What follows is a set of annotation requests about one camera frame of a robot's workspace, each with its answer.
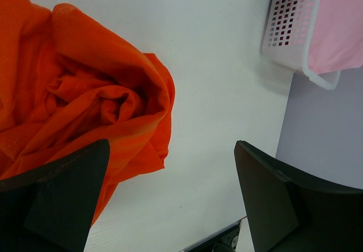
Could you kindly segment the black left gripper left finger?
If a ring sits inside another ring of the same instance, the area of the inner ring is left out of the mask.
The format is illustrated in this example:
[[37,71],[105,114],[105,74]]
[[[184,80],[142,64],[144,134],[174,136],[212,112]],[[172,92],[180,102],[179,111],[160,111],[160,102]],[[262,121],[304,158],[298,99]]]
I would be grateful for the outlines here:
[[1,181],[1,251],[83,251],[110,156],[98,140]]

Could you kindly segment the orange t shirt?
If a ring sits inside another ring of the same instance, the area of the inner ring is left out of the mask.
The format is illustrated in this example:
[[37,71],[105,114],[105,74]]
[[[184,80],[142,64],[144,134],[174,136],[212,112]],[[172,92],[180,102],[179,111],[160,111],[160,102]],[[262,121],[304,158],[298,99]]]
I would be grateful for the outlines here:
[[163,169],[174,99],[156,55],[75,6],[1,0],[1,178],[106,139],[97,219],[120,182]]

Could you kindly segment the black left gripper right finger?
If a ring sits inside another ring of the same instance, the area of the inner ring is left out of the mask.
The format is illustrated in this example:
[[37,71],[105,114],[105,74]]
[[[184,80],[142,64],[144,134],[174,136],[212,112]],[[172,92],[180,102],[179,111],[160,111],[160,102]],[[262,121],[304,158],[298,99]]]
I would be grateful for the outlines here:
[[235,164],[255,251],[361,251],[362,190],[313,176],[245,141]]

